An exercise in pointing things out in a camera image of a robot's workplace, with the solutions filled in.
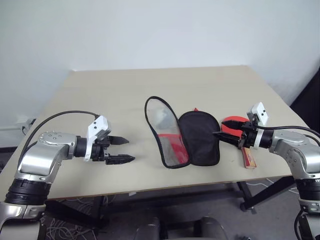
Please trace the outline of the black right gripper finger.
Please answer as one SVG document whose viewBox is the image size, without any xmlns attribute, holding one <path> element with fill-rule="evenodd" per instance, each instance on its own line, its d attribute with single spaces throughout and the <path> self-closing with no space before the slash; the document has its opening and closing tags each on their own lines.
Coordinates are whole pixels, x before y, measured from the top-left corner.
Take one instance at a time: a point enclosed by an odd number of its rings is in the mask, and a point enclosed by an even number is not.
<svg viewBox="0 0 320 240">
<path fill-rule="evenodd" d="M 243 128 L 243 125 L 246 123 L 243 121 L 237 121 L 237 120 L 226 120 L 223 121 L 222 124 L 230 129 L 233 130 L 241 130 Z"/>
<path fill-rule="evenodd" d="M 219 139 L 222 142 L 231 144 L 233 146 L 238 147 L 240 143 L 240 137 L 226 133 L 226 132 L 213 132 L 212 133 L 217 139 Z"/>
</svg>

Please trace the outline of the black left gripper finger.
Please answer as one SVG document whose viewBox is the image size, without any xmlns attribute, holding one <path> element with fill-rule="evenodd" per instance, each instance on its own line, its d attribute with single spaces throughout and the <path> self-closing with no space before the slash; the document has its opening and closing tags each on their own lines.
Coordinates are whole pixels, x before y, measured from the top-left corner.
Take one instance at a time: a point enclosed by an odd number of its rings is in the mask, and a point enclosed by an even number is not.
<svg viewBox="0 0 320 240">
<path fill-rule="evenodd" d="M 119 154 L 119 155 L 108 155 L 105 158 L 106 165 L 122 165 L 126 163 L 130 163 L 136 158 L 134 156 L 128 154 Z"/>
<path fill-rule="evenodd" d="M 110 145 L 124 145 L 124 144 L 128 144 L 129 141 L 121 136 L 108 136 L 108 141 Z"/>
</svg>

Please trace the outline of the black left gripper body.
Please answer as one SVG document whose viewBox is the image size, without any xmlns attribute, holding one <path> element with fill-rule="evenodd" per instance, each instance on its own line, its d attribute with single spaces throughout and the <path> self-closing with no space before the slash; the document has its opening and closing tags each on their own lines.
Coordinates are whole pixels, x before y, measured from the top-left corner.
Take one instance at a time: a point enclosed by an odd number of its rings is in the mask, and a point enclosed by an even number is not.
<svg viewBox="0 0 320 240">
<path fill-rule="evenodd" d="M 93 162 L 107 162 L 111 155 L 108 153 L 108 148 L 111 145 L 112 136 L 107 136 L 104 139 L 96 139 L 92 144 L 91 159 Z"/>
</svg>

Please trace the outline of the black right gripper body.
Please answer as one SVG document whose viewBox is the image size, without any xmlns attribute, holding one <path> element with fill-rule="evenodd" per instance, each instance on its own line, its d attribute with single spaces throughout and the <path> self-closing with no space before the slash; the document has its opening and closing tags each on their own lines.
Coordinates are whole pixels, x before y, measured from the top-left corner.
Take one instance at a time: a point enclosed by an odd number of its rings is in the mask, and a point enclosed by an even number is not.
<svg viewBox="0 0 320 240">
<path fill-rule="evenodd" d="M 238 123 L 238 130 L 242 131 L 240 140 L 238 141 L 237 147 L 241 148 L 250 148 L 255 145 L 257 137 L 257 129 L 250 121 L 240 121 Z"/>
</svg>

